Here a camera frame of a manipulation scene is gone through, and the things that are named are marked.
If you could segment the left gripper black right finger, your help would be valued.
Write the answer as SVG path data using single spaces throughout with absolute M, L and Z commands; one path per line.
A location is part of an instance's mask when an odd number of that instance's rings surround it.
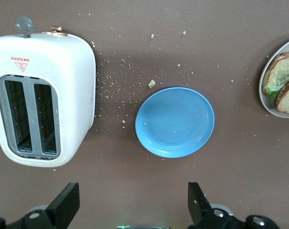
M 249 215 L 243 222 L 227 207 L 211 205 L 197 182 L 188 183 L 188 210 L 193 225 L 187 229 L 278 229 L 265 216 Z

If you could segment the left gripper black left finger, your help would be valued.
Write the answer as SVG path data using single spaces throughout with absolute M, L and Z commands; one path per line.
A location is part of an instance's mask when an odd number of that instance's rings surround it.
M 45 209 L 32 210 L 11 224 L 0 218 L 0 229 L 67 229 L 79 207 L 79 184 L 69 183 Z

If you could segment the beige round plate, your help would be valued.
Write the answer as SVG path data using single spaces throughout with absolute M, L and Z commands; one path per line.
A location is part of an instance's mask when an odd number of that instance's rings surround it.
M 265 64 L 265 67 L 263 68 L 263 71 L 260 76 L 259 84 L 258 84 L 258 91 L 259 91 L 259 97 L 261 100 L 261 103 L 263 107 L 272 115 L 280 118 L 289 118 L 289 114 L 278 112 L 274 106 L 274 102 L 271 98 L 268 96 L 265 96 L 262 89 L 263 89 L 263 80 L 264 75 L 267 72 L 271 62 L 275 59 L 275 57 L 281 53 L 289 52 L 289 41 L 282 45 L 273 55 L 270 56 L 269 60 Z

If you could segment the green lettuce leaf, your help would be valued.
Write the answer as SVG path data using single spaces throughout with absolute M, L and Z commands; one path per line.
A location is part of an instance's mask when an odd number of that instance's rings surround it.
M 266 85 L 263 87 L 264 94 L 274 100 L 283 85 Z

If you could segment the blue round plate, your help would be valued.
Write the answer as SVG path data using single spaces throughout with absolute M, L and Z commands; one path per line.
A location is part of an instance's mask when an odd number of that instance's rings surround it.
M 199 92 L 171 87 L 147 98 L 136 115 L 135 132 L 152 154 L 179 158 L 199 150 L 211 137 L 215 114 Z

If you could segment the white two-slot toaster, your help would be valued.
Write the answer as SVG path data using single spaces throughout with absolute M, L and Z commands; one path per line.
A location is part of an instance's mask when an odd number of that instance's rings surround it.
M 59 167 L 93 125 L 95 56 L 60 27 L 35 33 L 26 16 L 15 26 L 0 37 L 0 146 L 16 163 Z

